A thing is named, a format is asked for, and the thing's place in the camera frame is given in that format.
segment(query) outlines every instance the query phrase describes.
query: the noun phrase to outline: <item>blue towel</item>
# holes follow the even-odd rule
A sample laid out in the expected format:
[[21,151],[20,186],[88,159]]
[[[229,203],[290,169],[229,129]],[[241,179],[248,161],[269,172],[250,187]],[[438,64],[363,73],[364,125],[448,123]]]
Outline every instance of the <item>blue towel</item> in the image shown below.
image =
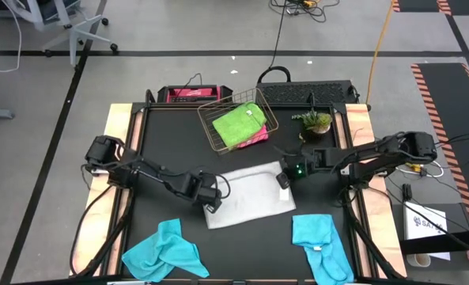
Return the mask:
[[197,246],[181,237],[179,219],[161,222],[158,231],[124,253],[122,261],[143,281],[160,282],[175,266],[202,278],[210,275],[201,264]]
[[354,273],[331,215],[296,215],[292,220],[292,243],[304,247],[315,281],[320,285],[352,283]]

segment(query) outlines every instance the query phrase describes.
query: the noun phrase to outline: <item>white cable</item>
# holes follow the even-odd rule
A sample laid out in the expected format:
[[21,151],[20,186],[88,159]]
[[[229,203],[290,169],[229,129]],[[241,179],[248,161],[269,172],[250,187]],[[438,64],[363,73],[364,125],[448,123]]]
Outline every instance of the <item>white cable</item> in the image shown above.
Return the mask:
[[[441,167],[441,165],[440,165],[438,162],[436,162],[436,161],[433,161],[433,162],[431,162],[431,163],[433,163],[433,164],[435,164],[436,166],[438,166],[438,168],[440,169],[441,173],[438,174],[438,175],[431,175],[431,174],[427,173],[426,176],[427,176],[427,177],[434,177],[434,178],[442,177],[442,176],[444,175],[443,167]],[[400,169],[400,168],[397,168],[397,167],[396,167],[396,169],[399,170],[399,171],[401,171],[402,173],[414,174],[414,175],[419,175],[419,176],[421,175],[420,173],[416,173],[415,171]]]
[[17,56],[16,67],[13,68],[13,69],[9,69],[9,70],[0,70],[0,72],[5,73],[5,72],[15,71],[15,70],[18,70],[18,69],[20,68],[21,29],[20,29],[20,24],[18,23],[18,19],[17,19],[17,17],[16,17],[16,14],[15,14],[15,13],[13,12],[13,10],[9,7],[9,5],[7,5],[6,0],[2,0],[2,2],[4,3],[4,5],[7,6],[7,9],[9,9],[9,11],[11,12],[11,14],[13,15],[14,21],[16,22],[16,26],[17,26],[17,28],[18,28],[18,34],[19,34],[19,37],[20,37],[20,43],[18,44],[18,56]]

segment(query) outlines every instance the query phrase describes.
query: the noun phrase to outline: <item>black handle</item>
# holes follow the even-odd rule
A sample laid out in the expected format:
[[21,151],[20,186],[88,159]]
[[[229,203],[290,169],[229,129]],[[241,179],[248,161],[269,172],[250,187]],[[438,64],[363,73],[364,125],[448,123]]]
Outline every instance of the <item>black handle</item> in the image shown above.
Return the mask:
[[272,66],[272,67],[269,67],[268,69],[266,69],[266,71],[264,71],[260,76],[259,76],[259,80],[257,80],[257,83],[261,83],[264,76],[266,76],[266,74],[270,73],[271,71],[273,70],[280,70],[280,71],[283,71],[285,73],[285,75],[287,76],[287,82],[291,82],[290,81],[290,72],[288,69],[286,69],[285,67],[283,66]]

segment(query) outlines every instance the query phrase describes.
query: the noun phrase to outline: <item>white paper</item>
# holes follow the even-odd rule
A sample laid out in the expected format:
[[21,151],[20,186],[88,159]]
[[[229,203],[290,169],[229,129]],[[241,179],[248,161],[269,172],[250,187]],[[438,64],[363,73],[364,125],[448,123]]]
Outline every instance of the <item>white paper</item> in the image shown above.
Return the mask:
[[[253,219],[278,215],[296,209],[290,188],[282,194],[276,176],[282,171],[277,161],[223,174],[231,186],[231,194],[211,214],[204,209],[208,229],[236,225]],[[218,178],[218,189],[227,194],[227,186]]]
[[[447,230],[447,220],[445,212],[434,210],[428,207],[423,207],[414,203],[405,202],[406,205],[423,214],[426,218],[433,221],[440,228]],[[404,207],[404,220],[405,220],[405,239],[426,238],[440,234],[445,234],[439,229],[435,228],[422,216],[414,211]],[[430,253],[432,257],[437,257],[443,260],[450,260],[450,253]]]

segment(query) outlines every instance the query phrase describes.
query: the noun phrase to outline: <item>gold wire basket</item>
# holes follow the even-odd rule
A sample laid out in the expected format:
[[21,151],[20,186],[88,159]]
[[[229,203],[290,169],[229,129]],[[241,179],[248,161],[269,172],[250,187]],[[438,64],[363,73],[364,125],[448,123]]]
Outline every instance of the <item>gold wire basket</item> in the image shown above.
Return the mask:
[[266,133],[261,135],[255,134],[238,146],[246,143],[255,143],[259,140],[267,138],[267,136],[269,136],[273,131],[278,130],[278,121],[274,117],[273,111],[271,111],[269,104],[266,102],[266,99],[259,89],[254,88],[238,94],[234,94],[232,96],[201,105],[197,109],[197,113],[201,119],[206,136],[208,137],[211,148],[213,148],[214,151],[218,152],[219,154],[225,154],[231,150],[237,149],[238,147],[228,147],[224,144],[221,136],[213,126],[213,121],[237,108],[241,104],[250,101],[256,103],[266,117]]

